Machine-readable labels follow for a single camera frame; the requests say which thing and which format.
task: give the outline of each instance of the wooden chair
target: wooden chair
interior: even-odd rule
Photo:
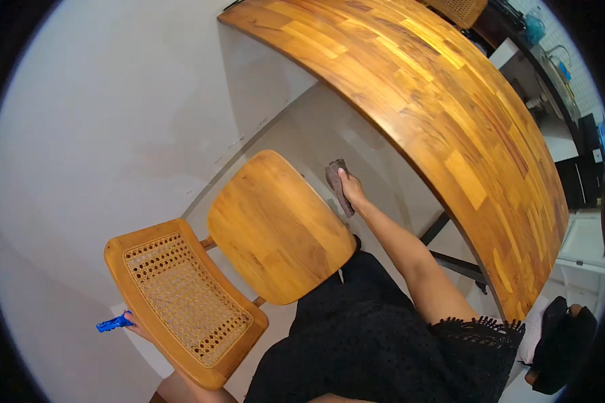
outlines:
[[[258,307],[288,304],[335,273],[352,234],[274,151],[250,159],[216,198],[211,236],[176,219],[110,240],[105,261],[140,325],[173,366],[219,389],[268,327]],[[217,245],[260,295],[244,297],[206,250]]]
[[[436,8],[459,28],[470,28],[486,7],[486,0],[423,0]]]

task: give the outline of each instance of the black metal table leg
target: black metal table leg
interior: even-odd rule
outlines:
[[[432,223],[426,232],[423,233],[419,240],[424,245],[428,246],[449,221],[450,217],[446,212],[443,212],[437,217],[437,220]],[[484,274],[482,274],[482,269],[480,269],[478,265],[438,252],[430,251],[430,253],[440,266],[475,280],[477,286],[486,294],[486,279],[484,278]]]

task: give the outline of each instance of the black lace dress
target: black lace dress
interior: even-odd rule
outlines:
[[[358,251],[298,302],[289,337],[258,365],[245,402],[327,393],[372,402],[497,402],[524,335],[519,324],[428,325],[376,258]]]

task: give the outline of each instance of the butcher block countertop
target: butcher block countertop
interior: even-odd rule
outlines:
[[[218,17],[321,79],[451,216],[502,316],[524,319],[568,221],[547,146],[506,79],[412,0],[245,0]]]

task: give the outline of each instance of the cleaning cloth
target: cleaning cloth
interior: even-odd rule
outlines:
[[[352,204],[345,197],[342,192],[342,182],[339,177],[339,168],[343,168],[347,175],[350,175],[350,171],[347,170],[347,166],[345,166],[345,160],[339,158],[335,161],[331,161],[329,165],[325,166],[325,180],[330,185],[331,189],[336,193],[336,197],[339,199],[339,204],[343,208],[345,215],[347,218],[350,218],[354,215],[354,208],[352,208]]]

